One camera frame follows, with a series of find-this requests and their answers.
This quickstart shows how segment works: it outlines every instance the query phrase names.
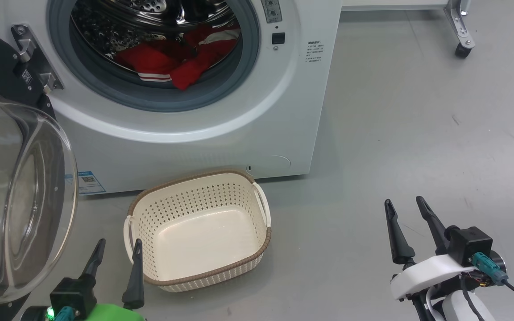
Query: front-loading washing machine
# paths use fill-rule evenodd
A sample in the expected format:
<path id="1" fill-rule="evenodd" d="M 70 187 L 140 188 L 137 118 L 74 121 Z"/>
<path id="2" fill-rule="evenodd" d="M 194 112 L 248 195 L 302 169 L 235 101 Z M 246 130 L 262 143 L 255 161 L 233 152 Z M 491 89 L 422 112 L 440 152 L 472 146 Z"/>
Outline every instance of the front-loading washing machine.
<path id="1" fill-rule="evenodd" d="M 42 92 L 32 104 L 53 108 L 77 157 L 66 178 L 83 194 L 223 167 L 308 173 L 340 11 L 340 0 L 0 0 L 0 41 L 29 67 L 7 62 L 16 79 L 0 87 Z M 233 49 L 185 90 L 116 60 L 234 22 Z"/>

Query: red cloth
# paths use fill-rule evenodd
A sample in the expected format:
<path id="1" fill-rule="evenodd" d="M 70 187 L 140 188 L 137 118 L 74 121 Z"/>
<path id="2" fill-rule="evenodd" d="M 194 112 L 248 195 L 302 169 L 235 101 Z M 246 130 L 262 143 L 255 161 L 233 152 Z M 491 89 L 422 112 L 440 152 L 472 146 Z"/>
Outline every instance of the red cloth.
<path id="1" fill-rule="evenodd" d="M 230 53 L 240 33 L 238 24 L 221 28 L 200 25 L 184 35 L 188 45 L 168 40 L 143 42 L 118 52 L 115 60 L 132 67 L 143 81 L 173 81 L 175 87 L 186 90 Z M 195 57 L 192 48 L 198 51 Z"/>

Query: beige plastic basket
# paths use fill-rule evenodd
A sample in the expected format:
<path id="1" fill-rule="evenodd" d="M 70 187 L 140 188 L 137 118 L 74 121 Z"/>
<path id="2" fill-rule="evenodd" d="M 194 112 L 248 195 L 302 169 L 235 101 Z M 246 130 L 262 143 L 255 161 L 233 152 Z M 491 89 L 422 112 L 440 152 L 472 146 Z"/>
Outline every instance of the beige plastic basket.
<path id="1" fill-rule="evenodd" d="M 128 210 L 124 245 L 142 240 L 144 279 L 169 292 L 251 271 L 271 239 L 263 190 L 242 173 L 189 177 L 143 191 Z"/>

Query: brown basket rim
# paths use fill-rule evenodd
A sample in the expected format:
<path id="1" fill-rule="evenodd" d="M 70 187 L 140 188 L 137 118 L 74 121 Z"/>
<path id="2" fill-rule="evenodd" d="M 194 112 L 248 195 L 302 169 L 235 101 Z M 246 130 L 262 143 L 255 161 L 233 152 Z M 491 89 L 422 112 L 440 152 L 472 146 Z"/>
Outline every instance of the brown basket rim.
<path id="1" fill-rule="evenodd" d="M 173 181 L 168 181 L 167 183 L 163 183 L 163 184 L 153 187 L 151 189 L 146 189 L 145 191 L 142 191 L 136 197 L 136 199 L 131 203 L 130 208 L 128 209 L 128 215 L 132 216 L 134 214 L 134 209 L 135 209 L 136 205 L 140 202 L 140 200 L 143 199 L 146 195 L 148 195 L 154 191 L 163 189 L 165 187 L 169 187 L 171 185 L 183 183 L 184 181 L 191 181 L 192 179 L 196 179 L 196 178 L 220 175 L 222 173 L 234 173 L 234 174 L 245 177 L 251 184 L 255 183 L 255 179 L 253 179 L 253 177 L 250 177 L 249 175 L 247 175 L 243 172 L 240 172 L 240 171 L 236 171 L 236 170 L 220 170 L 220 171 L 213 171 L 213 172 L 209 172 L 209 173 L 199 173 L 196 175 L 190 175 L 188 177 L 183 177 L 180 179 L 175 179 Z M 229 264 L 224 267 L 216 268 L 209 272 L 204 272 L 204 273 L 196 274 L 195 276 L 186 276 L 185 278 L 168 280 L 168 281 L 157 281 L 157 280 L 149 278 L 146 274 L 144 274 L 144 281 L 148 282 L 149 284 L 153 284 L 155 286 L 174 286 L 176 284 L 188 283 L 188 282 L 196 281 L 199 279 L 208 278 L 210 276 L 215 276 L 217 274 L 227 272 L 233 268 L 238 268 L 238 267 L 242 266 L 243 264 L 246 264 L 246 263 L 249 263 L 249 262 L 255 260 L 256 258 L 261 256 L 261 254 L 263 254 L 263 252 L 265 252 L 265 249 L 269 246 L 270 241 L 271 241 L 271 227 L 267 227 L 267 234 L 265 235 L 265 241 L 263 242 L 263 245 L 261 246 L 261 248 L 259 248 L 259 250 L 255 254 L 248 256 L 247 258 L 244 258 L 242 260 L 239 260 L 237 262 L 234 262 L 234 263 Z"/>

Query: red garment with white stripes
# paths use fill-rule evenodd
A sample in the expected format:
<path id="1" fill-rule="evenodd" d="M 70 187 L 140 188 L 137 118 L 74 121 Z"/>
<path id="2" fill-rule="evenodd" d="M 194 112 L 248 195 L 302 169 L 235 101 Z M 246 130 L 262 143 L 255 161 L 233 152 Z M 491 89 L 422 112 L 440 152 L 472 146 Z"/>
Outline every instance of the red garment with white stripes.
<path id="1" fill-rule="evenodd" d="M 143 81 L 173 81 L 176 88 L 186 90 L 230 53 L 240 33 L 237 23 L 221 28 L 200 25 L 184 35 L 188 45 L 168 40 L 143 42 L 118 52 L 115 60 L 133 68 Z M 192 48 L 198 53 L 195 57 Z"/>

